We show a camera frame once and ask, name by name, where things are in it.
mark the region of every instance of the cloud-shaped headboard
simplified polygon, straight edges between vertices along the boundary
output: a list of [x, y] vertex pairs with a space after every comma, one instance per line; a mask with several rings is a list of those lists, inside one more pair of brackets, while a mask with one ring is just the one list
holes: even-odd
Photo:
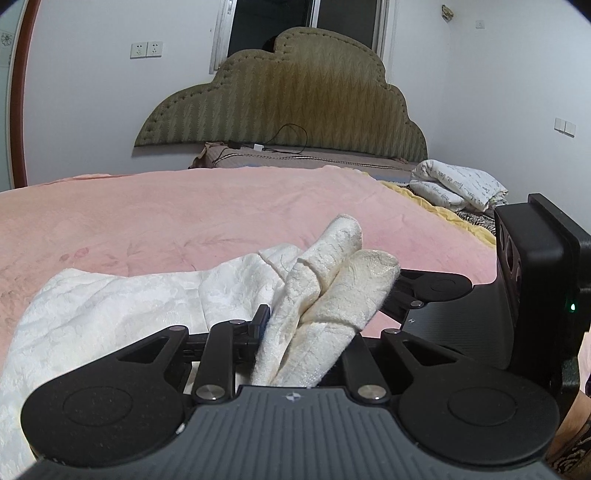
[[275, 51], [243, 50], [211, 83], [181, 90], [145, 121], [135, 146], [227, 141], [349, 150], [421, 161], [427, 144], [382, 61], [344, 35], [296, 27]]

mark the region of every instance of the metal screw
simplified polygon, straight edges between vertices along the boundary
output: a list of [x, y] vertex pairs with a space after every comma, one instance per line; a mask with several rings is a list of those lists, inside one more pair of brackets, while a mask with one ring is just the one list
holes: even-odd
[[363, 385], [359, 387], [357, 393], [360, 397], [367, 398], [367, 400], [379, 400], [380, 398], [384, 398], [386, 390], [379, 385]]
[[218, 400], [226, 394], [226, 391], [219, 385], [201, 385], [196, 391], [195, 395], [204, 400]]

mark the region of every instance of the black device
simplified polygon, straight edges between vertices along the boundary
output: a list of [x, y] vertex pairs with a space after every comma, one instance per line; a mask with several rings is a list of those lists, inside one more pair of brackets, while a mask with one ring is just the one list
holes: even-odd
[[[270, 316], [172, 326], [36, 389], [39, 479], [557, 479], [543, 462], [579, 387], [591, 237], [541, 195], [497, 208], [498, 278], [403, 270], [315, 388], [241, 385]], [[191, 362], [200, 361], [191, 394]]]

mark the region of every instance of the white towel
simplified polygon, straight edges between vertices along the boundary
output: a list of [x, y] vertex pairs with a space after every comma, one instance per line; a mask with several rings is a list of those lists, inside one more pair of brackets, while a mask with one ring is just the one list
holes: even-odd
[[269, 304], [256, 384], [316, 385], [400, 272], [392, 255], [361, 243], [357, 221], [340, 215], [306, 252], [282, 244], [201, 272], [57, 274], [24, 313], [0, 378], [0, 478], [34, 462], [19, 417], [35, 388], [167, 326], [207, 332]]
[[424, 160], [418, 164], [408, 186], [434, 205], [454, 212], [467, 205], [484, 212], [493, 198], [507, 195], [507, 189], [487, 172], [437, 160]]

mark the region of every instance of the yellow ruffled edge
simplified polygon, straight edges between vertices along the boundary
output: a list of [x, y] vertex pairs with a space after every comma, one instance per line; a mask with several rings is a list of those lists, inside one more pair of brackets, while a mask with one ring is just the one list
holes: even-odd
[[492, 248], [496, 248], [495, 236], [492, 233], [490, 233], [483, 226], [472, 225], [470, 222], [467, 222], [467, 221], [459, 218], [451, 210], [447, 210], [446, 208], [443, 208], [443, 207], [435, 207], [435, 206], [431, 205], [428, 201], [426, 201], [424, 198], [419, 197], [418, 195], [415, 195], [409, 189], [404, 189], [401, 186], [396, 185], [395, 183], [392, 183], [391, 181], [385, 181], [385, 180], [378, 180], [378, 181], [382, 185], [384, 185], [385, 187], [388, 187], [389, 189], [391, 189], [395, 192], [398, 192], [400, 195], [404, 195], [406, 198], [411, 199], [414, 203], [420, 205], [426, 211], [434, 213], [438, 217], [441, 217], [444, 220], [447, 220], [448, 222], [456, 225], [457, 227], [459, 227], [463, 230], [467, 230], [468, 232], [470, 232], [472, 235], [474, 235], [478, 240], [480, 240], [485, 245], [488, 245], [489, 247], [492, 247]]

